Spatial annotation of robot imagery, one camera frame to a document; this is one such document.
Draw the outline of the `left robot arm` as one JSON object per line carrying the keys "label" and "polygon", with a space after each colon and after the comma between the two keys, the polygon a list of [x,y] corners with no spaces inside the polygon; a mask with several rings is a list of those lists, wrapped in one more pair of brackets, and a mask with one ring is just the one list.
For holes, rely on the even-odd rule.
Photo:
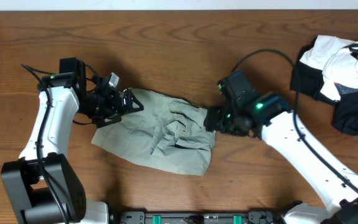
{"label": "left robot arm", "polygon": [[108,205],[88,199],[68,159],[68,143],[76,114],[97,128],[144,109],[130,89],[117,90],[119,77],[94,74],[71,57],[60,59],[58,73],[28,65],[39,84],[39,110],[30,139],[18,160],[6,162],[1,179],[18,223],[109,223]]}

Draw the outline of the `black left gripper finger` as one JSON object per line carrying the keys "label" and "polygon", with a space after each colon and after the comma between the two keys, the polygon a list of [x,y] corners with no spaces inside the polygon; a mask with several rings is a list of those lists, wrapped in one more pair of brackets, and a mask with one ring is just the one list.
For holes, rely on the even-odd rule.
{"label": "black left gripper finger", "polygon": [[115,124],[115,123],[119,123],[121,121],[122,121],[121,116],[115,114],[115,115],[107,117],[107,118],[98,119],[95,122],[95,125],[96,125],[97,128],[103,128],[105,126],[109,126],[109,125],[112,125],[112,124]]}
{"label": "black left gripper finger", "polygon": [[135,97],[131,89],[125,89],[122,93],[123,114],[131,114],[144,110],[143,104]]}

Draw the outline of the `khaki green shorts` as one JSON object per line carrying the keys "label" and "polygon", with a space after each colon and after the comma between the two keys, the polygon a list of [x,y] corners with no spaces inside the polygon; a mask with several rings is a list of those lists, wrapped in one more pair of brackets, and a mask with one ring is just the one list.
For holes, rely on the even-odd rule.
{"label": "khaki green shorts", "polygon": [[144,109],[97,129],[92,144],[136,165],[204,175],[216,136],[204,126],[207,110],[154,91],[132,92]]}

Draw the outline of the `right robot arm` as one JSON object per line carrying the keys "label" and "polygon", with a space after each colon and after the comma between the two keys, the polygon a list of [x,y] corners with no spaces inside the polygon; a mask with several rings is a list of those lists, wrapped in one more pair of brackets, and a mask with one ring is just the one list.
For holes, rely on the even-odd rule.
{"label": "right robot arm", "polygon": [[358,223],[358,175],[340,162],[301,122],[280,95],[261,95],[242,71],[218,81],[224,106],[212,106],[207,131],[262,140],[312,186],[323,207],[299,203],[275,223]]}

